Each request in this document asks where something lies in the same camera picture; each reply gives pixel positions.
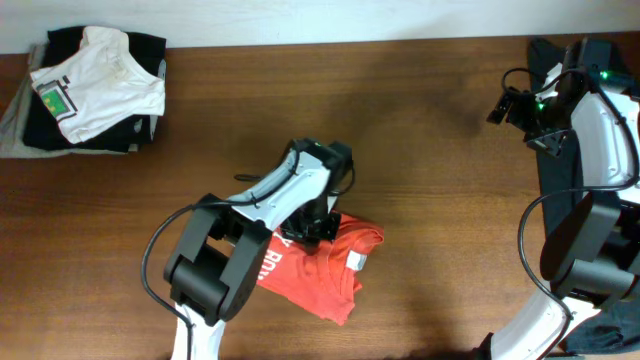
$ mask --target wood grain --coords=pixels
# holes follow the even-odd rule
[[[610,35],[640,71],[638,33]],[[568,44],[577,36],[554,37]],[[156,142],[127,156],[0,161],[0,358],[162,359],[176,319],[144,292],[140,257],[175,209],[246,184],[287,141],[353,147],[339,209],[384,226],[344,327],[256,289],[223,359],[382,359],[477,346],[534,291],[516,226],[538,193],[534,153],[484,122],[523,37],[170,50]],[[26,69],[0,57],[0,105]],[[526,79],[514,79],[524,86]],[[184,221],[160,239],[152,286]],[[540,213],[527,249],[537,258]]]

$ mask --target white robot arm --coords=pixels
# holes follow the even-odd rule
[[[538,280],[539,290],[523,310],[485,339],[478,359],[544,358],[580,323],[640,294],[640,108],[628,93],[632,78],[610,71],[612,56],[607,42],[585,39],[569,47],[543,89],[515,94],[505,87],[488,119],[499,123],[508,113],[529,147],[556,157],[575,131],[584,187],[556,193],[580,192],[583,200],[547,237],[540,260],[547,281]],[[542,195],[527,211],[553,195]],[[522,251],[521,259],[528,268]]]
[[[311,247],[335,239],[341,216],[331,209],[345,192],[336,189],[349,171],[353,185],[348,146],[304,139],[294,142],[282,163],[251,189],[227,200],[206,195],[160,226],[145,252],[141,274],[151,297],[179,318],[174,360],[217,358],[225,322],[253,291],[274,230],[280,228],[289,240]],[[146,262],[160,232],[191,210],[164,270],[174,308],[149,288]],[[209,237],[229,241],[232,255],[208,245]]]

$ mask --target red t-shirt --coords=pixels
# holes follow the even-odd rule
[[[383,238],[381,227],[342,215],[335,241],[321,241],[309,255],[302,245],[276,231],[257,283],[323,319],[344,325],[355,307],[354,294],[362,288],[356,272]]]

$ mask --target white t-shirt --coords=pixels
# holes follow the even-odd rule
[[[80,49],[62,64],[31,73],[33,89],[72,144],[87,141],[133,114],[164,114],[164,80],[129,53],[129,36],[84,29]]]

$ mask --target black cable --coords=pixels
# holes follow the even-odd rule
[[[151,298],[153,300],[155,300],[158,304],[162,305],[162,307],[164,307],[165,309],[169,310],[172,314],[177,316],[186,325],[186,327],[187,327],[187,360],[191,360],[191,344],[193,342],[193,324],[191,323],[191,321],[189,320],[188,317],[186,317],[185,315],[180,313],[178,310],[176,310],[173,306],[171,306],[169,303],[164,301],[149,286],[149,281],[147,279],[147,264],[149,262],[149,255],[151,254],[151,250],[153,249],[153,246],[155,245],[156,240],[158,240],[158,237],[167,228],[167,226],[169,226],[174,220],[176,220],[177,218],[179,218],[180,216],[182,216],[183,214],[185,214],[185,213],[187,213],[189,211],[200,209],[200,208],[218,207],[218,206],[249,206],[249,205],[254,205],[255,206],[257,203],[259,203],[259,202],[269,198],[271,195],[275,194],[289,180],[291,180],[293,175],[295,175],[295,173],[296,173],[296,169],[298,168],[298,164],[300,163],[300,149],[298,148],[298,144],[297,144],[297,142],[295,140],[292,140],[291,148],[293,148],[295,150],[295,153],[296,153],[294,164],[293,164],[292,168],[289,171],[289,175],[286,178],[284,178],[277,186],[273,187],[273,189],[267,191],[265,194],[261,195],[258,198],[252,198],[251,200],[248,200],[248,201],[220,200],[220,201],[212,201],[212,202],[204,202],[204,203],[197,203],[197,204],[187,205],[187,206],[183,207],[182,209],[174,212],[171,216],[169,216],[156,229],[155,233],[153,233],[153,235],[151,236],[151,239],[149,240],[149,243],[147,244],[147,248],[145,249],[144,254],[142,255],[142,263],[141,263],[141,266],[140,266],[140,277],[142,279],[142,286],[147,291],[147,294],[149,294],[149,296],[151,296]]]
[[[356,167],[355,167],[353,161],[351,161],[351,181],[349,181],[349,185],[347,185],[347,187],[342,189],[342,190],[332,190],[331,192],[329,192],[329,195],[331,195],[331,196],[342,196],[342,195],[348,193],[349,190],[351,190],[351,188],[353,187],[353,185],[355,183],[356,183]]]
[[[234,179],[238,181],[246,181],[246,182],[256,182],[262,180],[264,177],[260,175],[252,175],[252,174],[236,174],[233,176]],[[353,161],[351,162],[351,181],[346,188],[342,190],[332,190],[329,192],[330,196],[342,196],[351,190],[353,185],[356,183],[356,169]]]
[[[569,74],[579,74],[584,76],[584,72],[582,70],[579,69],[568,69],[565,70],[563,72],[560,73],[560,75],[556,76],[553,80],[551,80],[551,82],[547,85],[545,85],[544,87],[542,87],[540,90],[537,91],[531,91],[531,92],[520,92],[518,90],[514,90],[510,87],[507,86],[507,77],[509,76],[509,74],[514,73],[514,72],[526,72],[529,74],[532,74],[536,77],[540,76],[532,71],[530,71],[529,69],[525,69],[525,68],[515,68],[515,69],[511,69],[509,71],[507,71],[506,73],[504,73],[504,75],[502,76],[502,81],[501,81],[501,85],[502,85],[502,90],[509,94],[512,95],[514,97],[526,97],[526,96],[535,96],[538,94],[541,94],[549,89],[551,89],[558,81],[560,81],[563,77],[569,75]]]
[[[621,191],[621,190],[628,189],[628,188],[634,186],[636,183],[638,183],[638,181],[640,181],[640,163],[638,161],[638,157],[639,157],[638,156],[638,149],[637,149],[637,147],[635,145],[635,141],[634,141],[634,138],[632,136],[631,129],[629,128],[629,124],[627,123],[626,119],[622,116],[622,114],[620,114],[618,109],[611,102],[611,99],[609,99],[609,97],[605,94],[605,92],[602,89],[602,87],[600,87],[600,85],[597,82],[589,80],[590,79],[589,76],[587,74],[585,74],[583,71],[580,71],[580,70],[577,70],[577,69],[566,70],[566,71],[560,73],[560,75],[558,75],[555,79],[553,79],[551,81],[551,83],[549,83],[549,85],[543,87],[542,89],[540,89],[540,90],[538,90],[536,92],[531,92],[531,93],[520,93],[520,92],[518,92],[516,90],[511,90],[511,89],[507,89],[506,88],[505,79],[510,73],[514,72],[513,70],[515,70],[515,69],[507,71],[505,73],[505,75],[503,76],[503,78],[502,78],[502,87],[503,87],[503,89],[505,91],[514,92],[517,96],[523,96],[523,95],[532,96],[532,95],[539,94],[541,92],[544,92],[544,91],[550,89],[551,86],[553,86],[556,82],[558,82],[562,77],[566,76],[567,74],[571,74],[571,73],[580,74],[583,77],[583,80],[589,85],[589,87],[592,88],[593,90],[595,90],[595,92],[598,95],[600,95],[600,97],[604,101],[605,105],[607,105],[607,107],[613,113],[614,117],[616,118],[617,123],[622,127],[622,131],[623,131],[623,133],[624,133],[624,135],[627,138],[627,141],[629,143],[629,148],[630,148],[629,150],[631,152],[632,165],[633,165],[633,168],[634,168],[633,176],[629,180],[627,180],[624,184],[621,184],[621,185],[584,186],[584,187],[581,187],[581,188],[558,190],[558,191],[551,192],[549,194],[541,195],[537,199],[535,199],[531,204],[529,204],[529,206],[527,206],[527,208],[525,209],[524,213],[522,214],[522,217],[520,218],[520,225],[518,227],[518,253],[520,255],[520,261],[522,262],[522,266],[524,267],[524,270],[527,273],[527,275],[529,276],[529,278],[531,279],[531,281],[533,281],[533,283],[540,289],[540,291],[542,291],[546,296],[548,296],[554,302],[556,302],[563,309],[563,311],[565,313],[565,316],[566,316],[566,320],[565,320],[565,322],[564,322],[564,324],[562,326],[562,329],[560,330],[560,334],[558,334],[558,336],[553,341],[553,343],[551,343],[551,345],[545,350],[545,352],[538,358],[538,359],[543,359],[565,337],[567,331],[569,330],[569,326],[571,324],[571,321],[573,320],[573,314],[571,313],[571,309],[569,309],[567,304],[565,304],[560,298],[558,298],[549,289],[547,289],[546,286],[544,286],[544,284],[540,281],[540,279],[538,279],[538,277],[535,275],[535,273],[531,269],[531,266],[529,266],[529,262],[527,261],[527,256],[526,256],[525,251],[524,251],[524,229],[525,229],[525,226],[527,224],[527,219],[529,218],[529,215],[531,214],[533,209],[538,204],[540,204],[544,200],[546,200],[546,199],[548,199],[550,197],[556,196],[556,195],[566,194],[566,193],[575,193],[575,192],[611,192],[611,191]]]

